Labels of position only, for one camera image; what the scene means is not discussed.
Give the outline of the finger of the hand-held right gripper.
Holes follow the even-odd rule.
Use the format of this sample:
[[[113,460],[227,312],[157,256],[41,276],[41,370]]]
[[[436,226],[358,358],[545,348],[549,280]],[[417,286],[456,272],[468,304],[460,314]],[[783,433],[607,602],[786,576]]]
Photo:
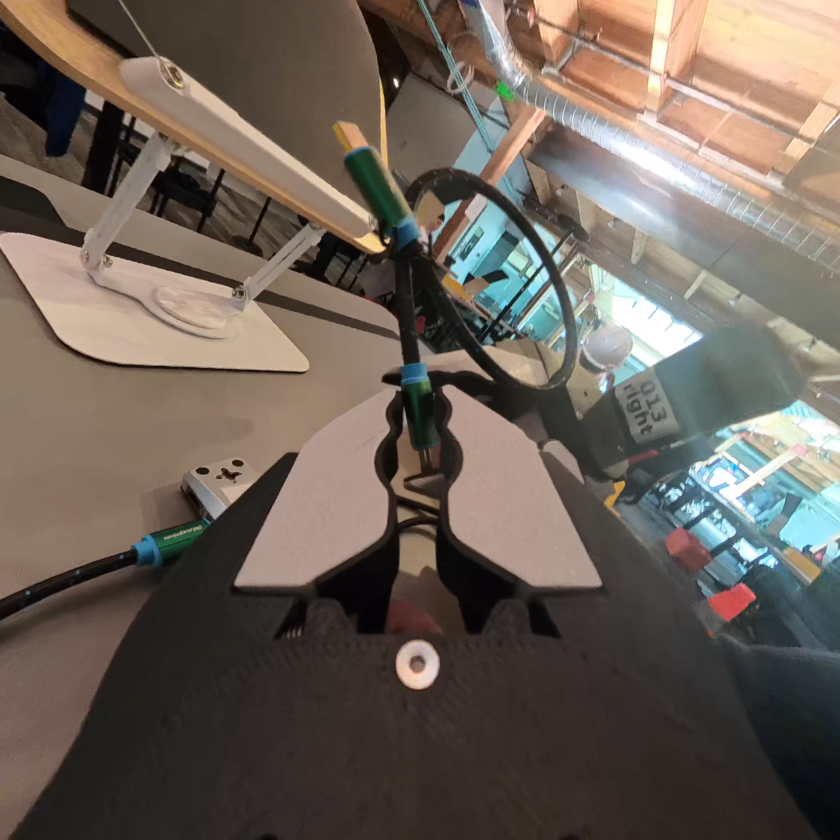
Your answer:
[[[572,480],[578,487],[585,486],[585,477],[577,459],[559,441],[551,439],[541,444],[539,456],[555,487],[564,487]]]
[[[435,390],[452,385],[483,403],[505,402],[508,398],[508,393],[484,374],[472,371],[427,369],[427,376]]]

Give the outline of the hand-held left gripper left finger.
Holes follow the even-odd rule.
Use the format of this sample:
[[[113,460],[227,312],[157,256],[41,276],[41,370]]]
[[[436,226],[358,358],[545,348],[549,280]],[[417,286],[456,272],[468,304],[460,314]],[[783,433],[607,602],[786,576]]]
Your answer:
[[[332,599],[363,633],[385,624],[399,565],[396,443],[403,399],[386,388],[302,447],[234,580],[253,595]]]

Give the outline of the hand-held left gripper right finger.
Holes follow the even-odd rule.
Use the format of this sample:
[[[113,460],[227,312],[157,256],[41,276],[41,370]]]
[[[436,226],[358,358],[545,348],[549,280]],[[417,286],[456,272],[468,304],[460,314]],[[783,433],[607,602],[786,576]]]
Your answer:
[[[545,597],[603,588],[536,443],[454,385],[437,394],[444,488],[437,574],[470,634],[500,603],[540,614]]]

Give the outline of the silver HDMI splitter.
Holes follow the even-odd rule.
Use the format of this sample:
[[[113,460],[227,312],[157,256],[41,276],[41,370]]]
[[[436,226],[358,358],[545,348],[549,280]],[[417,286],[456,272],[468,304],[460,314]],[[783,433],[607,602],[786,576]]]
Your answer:
[[[258,477],[258,472],[243,459],[226,458],[187,471],[181,490],[201,518],[214,522]]]

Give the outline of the person's left hand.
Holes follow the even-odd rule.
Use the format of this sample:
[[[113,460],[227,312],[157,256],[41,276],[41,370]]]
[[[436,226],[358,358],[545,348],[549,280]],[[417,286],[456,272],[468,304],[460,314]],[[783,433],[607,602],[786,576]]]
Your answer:
[[[418,604],[406,598],[390,600],[383,634],[419,637],[442,633],[441,627]]]

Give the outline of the white hard hat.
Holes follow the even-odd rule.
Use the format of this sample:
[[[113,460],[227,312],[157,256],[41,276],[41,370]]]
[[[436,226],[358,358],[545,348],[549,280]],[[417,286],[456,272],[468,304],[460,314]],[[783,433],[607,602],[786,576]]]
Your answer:
[[[629,329],[607,324],[582,340],[580,364],[594,374],[612,373],[624,365],[633,346],[634,336]]]

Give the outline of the wooden pillar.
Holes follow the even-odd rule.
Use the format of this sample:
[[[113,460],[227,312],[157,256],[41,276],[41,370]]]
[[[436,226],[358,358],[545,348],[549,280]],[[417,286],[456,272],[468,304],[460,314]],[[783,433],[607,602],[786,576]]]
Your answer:
[[[490,158],[480,171],[481,181],[498,186],[502,177],[508,172],[510,165],[522,152],[526,142],[546,118],[545,112],[526,105],[520,109],[510,128],[501,138],[498,147],[490,154]],[[451,249],[457,244],[467,227],[477,218],[487,205],[487,199],[476,191],[468,190],[452,217],[447,221],[434,242],[434,255],[440,266],[445,265]]]

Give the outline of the white folding stand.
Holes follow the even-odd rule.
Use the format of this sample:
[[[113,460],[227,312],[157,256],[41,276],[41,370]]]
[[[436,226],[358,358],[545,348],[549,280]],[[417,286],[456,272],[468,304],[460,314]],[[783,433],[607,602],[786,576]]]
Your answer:
[[[322,237],[308,225],[234,289],[108,254],[177,144],[151,137],[80,247],[4,233],[3,256],[57,338],[93,360],[128,366],[304,373],[305,355],[257,297]]]

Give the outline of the wooden-edged black board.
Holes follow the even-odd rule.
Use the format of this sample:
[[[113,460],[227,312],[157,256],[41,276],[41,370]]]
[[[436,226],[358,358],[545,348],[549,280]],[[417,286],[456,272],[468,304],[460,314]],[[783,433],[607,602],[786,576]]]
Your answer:
[[[2,2],[2,22],[105,102],[372,255],[335,123],[385,152],[356,2]]]

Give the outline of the silver air duct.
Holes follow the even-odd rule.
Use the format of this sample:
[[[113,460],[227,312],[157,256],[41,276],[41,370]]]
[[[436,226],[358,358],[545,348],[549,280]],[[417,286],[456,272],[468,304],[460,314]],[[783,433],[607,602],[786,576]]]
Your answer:
[[[655,175],[798,256],[838,272],[838,226],[781,196],[721,174],[712,163],[649,140],[565,97],[524,58],[509,35],[487,51],[500,79],[526,103],[540,107],[559,126],[604,151]]]

